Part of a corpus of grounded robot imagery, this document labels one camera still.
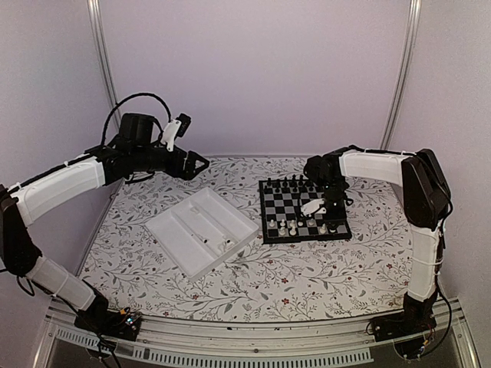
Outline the black and silver chessboard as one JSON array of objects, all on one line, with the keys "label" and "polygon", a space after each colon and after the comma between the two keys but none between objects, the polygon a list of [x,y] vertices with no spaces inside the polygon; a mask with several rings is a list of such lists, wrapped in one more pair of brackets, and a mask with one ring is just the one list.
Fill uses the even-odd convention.
[{"label": "black and silver chessboard", "polygon": [[259,181],[259,197],[266,244],[352,238],[344,201],[326,209],[323,188],[302,175]]}]

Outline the white plastic tray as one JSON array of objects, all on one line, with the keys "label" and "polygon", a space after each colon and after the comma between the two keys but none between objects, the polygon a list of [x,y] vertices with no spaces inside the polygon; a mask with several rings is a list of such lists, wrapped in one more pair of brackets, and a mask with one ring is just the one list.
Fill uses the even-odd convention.
[{"label": "white plastic tray", "polygon": [[[259,226],[210,188],[182,200],[145,223],[173,263],[195,282],[254,240]],[[209,239],[203,244],[198,237]],[[231,238],[227,252],[218,243]]]}]

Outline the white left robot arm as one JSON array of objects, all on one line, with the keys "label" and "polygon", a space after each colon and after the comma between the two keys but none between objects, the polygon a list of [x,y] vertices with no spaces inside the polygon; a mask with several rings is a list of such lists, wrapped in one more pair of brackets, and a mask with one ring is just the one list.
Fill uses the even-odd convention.
[{"label": "white left robot arm", "polygon": [[165,173],[191,180],[209,165],[198,153],[185,151],[176,140],[184,136],[191,118],[181,113],[152,141],[155,117],[126,113],[116,136],[87,149],[23,183],[1,188],[1,260],[10,274],[84,311],[85,321],[98,333],[114,326],[106,301],[69,270],[88,240],[98,195],[133,174]]}]

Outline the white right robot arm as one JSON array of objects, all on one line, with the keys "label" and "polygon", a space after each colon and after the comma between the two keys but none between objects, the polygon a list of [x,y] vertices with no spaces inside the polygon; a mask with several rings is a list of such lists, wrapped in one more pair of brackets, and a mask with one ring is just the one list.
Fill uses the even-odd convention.
[{"label": "white right robot arm", "polygon": [[322,190],[320,199],[301,207],[304,217],[323,213],[335,221],[346,219],[349,178],[375,179],[400,187],[413,242],[412,275],[405,300],[422,304],[437,295],[444,223],[453,205],[450,188],[431,149],[411,153],[351,145],[308,158],[303,174]]}]

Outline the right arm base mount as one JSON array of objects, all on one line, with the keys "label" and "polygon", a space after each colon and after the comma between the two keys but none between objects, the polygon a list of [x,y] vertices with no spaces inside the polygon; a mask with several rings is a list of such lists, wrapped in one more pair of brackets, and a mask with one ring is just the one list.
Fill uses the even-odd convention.
[{"label": "right arm base mount", "polygon": [[376,342],[416,335],[396,342],[394,348],[405,360],[419,359],[432,341],[437,326],[433,304],[434,299],[417,301],[405,295],[401,312],[370,319],[367,332],[374,336]]}]

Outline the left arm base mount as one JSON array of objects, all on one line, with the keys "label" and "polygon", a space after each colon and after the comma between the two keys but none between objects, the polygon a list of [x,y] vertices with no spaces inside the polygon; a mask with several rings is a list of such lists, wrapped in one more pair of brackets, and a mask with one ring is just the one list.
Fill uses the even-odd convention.
[{"label": "left arm base mount", "polygon": [[125,307],[109,310],[105,298],[96,298],[87,310],[79,310],[75,327],[108,337],[136,341],[140,332],[142,314]]}]

